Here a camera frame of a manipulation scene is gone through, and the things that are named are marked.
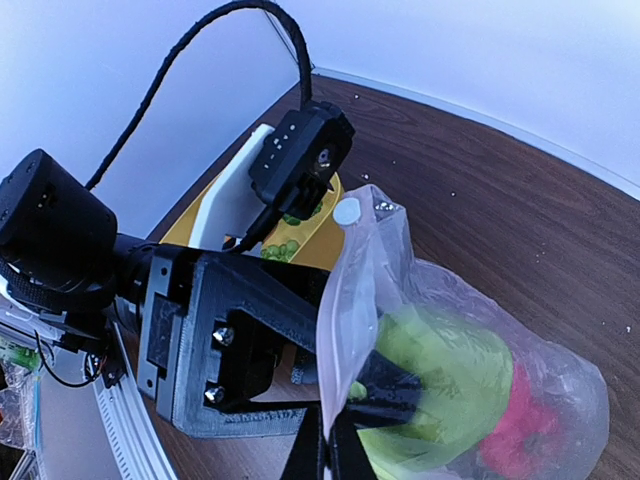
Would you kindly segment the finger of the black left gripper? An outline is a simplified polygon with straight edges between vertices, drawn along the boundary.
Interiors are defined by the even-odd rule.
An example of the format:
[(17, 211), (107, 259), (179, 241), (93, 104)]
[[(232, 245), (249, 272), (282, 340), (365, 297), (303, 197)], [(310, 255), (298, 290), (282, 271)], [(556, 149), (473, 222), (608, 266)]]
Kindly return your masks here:
[(349, 401), (349, 414), (358, 429), (395, 427), (413, 419), (423, 394), (417, 374), (374, 350), (356, 381), (366, 390), (362, 398)]

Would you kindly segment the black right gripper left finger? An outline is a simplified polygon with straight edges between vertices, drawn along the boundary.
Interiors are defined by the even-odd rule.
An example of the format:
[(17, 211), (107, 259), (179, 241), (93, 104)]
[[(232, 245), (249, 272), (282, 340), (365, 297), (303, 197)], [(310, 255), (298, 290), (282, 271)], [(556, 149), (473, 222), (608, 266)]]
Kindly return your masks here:
[(323, 480), (326, 473), (327, 443), (319, 407), (306, 410), (285, 464), (281, 480)]

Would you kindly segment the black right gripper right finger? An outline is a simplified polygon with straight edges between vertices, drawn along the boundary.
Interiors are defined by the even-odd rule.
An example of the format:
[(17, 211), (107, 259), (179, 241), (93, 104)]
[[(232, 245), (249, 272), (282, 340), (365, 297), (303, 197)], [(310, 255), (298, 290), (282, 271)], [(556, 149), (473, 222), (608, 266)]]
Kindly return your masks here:
[(328, 439), (329, 472), (333, 480), (376, 480), (349, 411), (336, 417)]

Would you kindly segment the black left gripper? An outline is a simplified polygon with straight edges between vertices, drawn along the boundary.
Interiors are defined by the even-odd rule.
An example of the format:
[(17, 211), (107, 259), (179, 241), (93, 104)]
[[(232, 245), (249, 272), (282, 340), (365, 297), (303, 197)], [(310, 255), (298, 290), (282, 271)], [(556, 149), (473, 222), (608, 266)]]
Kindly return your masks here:
[(286, 344), (315, 350), (326, 271), (121, 234), (43, 150), (1, 183), (1, 274), (36, 317), (106, 311), (139, 338), (137, 382), (195, 438), (294, 434), (298, 400), (261, 403)]

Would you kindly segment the clear zip top bag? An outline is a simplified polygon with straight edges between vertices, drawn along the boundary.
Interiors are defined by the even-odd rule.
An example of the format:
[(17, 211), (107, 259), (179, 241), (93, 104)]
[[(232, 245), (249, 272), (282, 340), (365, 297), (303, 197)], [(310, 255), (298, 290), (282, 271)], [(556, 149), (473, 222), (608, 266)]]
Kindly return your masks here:
[(323, 426), (380, 479), (584, 479), (609, 437), (599, 369), (415, 256), (405, 208), (348, 192), (316, 327)]

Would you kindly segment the light green toy lettuce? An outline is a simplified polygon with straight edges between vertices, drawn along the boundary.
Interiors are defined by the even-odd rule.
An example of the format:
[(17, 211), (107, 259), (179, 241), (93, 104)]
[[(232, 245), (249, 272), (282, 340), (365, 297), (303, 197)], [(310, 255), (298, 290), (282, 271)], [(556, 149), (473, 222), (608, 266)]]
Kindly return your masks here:
[(488, 436), (506, 411), (511, 351), (499, 335), (475, 322), (405, 307), (382, 316), (376, 351), (417, 374), (423, 385), (408, 424), (359, 433), (385, 479), (408, 479), (445, 466)]

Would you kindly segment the green toy grapes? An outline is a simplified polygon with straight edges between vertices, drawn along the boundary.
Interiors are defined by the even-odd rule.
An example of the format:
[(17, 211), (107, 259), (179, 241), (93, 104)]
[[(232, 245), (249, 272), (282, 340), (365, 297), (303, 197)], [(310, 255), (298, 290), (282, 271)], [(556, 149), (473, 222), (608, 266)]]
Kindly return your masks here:
[(302, 246), (318, 229), (315, 216), (323, 208), (320, 202), (307, 220), (284, 214), (275, 230), (264, 240), (260, 255), (263, 259), (290, 263)]

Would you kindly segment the red toy apple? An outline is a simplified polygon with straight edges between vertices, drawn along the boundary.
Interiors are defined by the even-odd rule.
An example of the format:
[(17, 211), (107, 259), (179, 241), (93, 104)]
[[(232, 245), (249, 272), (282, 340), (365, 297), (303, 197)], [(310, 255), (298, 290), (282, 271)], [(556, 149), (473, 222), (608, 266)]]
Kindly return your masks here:
[(523, 365), (514, 368), (507, 409), (491, 434), (479, 445), (484, 464), (507, 479), (530, 479), (542, 468), (556, 433), (556, 413), (538, 402)]

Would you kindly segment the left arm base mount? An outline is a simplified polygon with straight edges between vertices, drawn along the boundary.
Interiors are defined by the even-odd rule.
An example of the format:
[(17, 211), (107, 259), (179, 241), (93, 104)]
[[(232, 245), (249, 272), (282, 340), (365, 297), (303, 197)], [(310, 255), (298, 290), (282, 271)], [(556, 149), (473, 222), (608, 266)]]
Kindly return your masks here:
[(34, 330), (36, 349), (44, 369), (59, 384), (73, 388), (83, 388), (99, 378), (104, 387), (115, 386), (123, 376), (127, 375), (126, 361), (116, 335), (114, 321), (106, 311), (94, 313), (51, 313), (42, 311), (37, 316), (37, 326), (47, 326), (57, 335), (51, 343), (71, 353), (84, 353), (83, 372), (85, 378), (81, 382), (71, 383), (63, 380), (52, 369), (43, 350), (42, 335)]

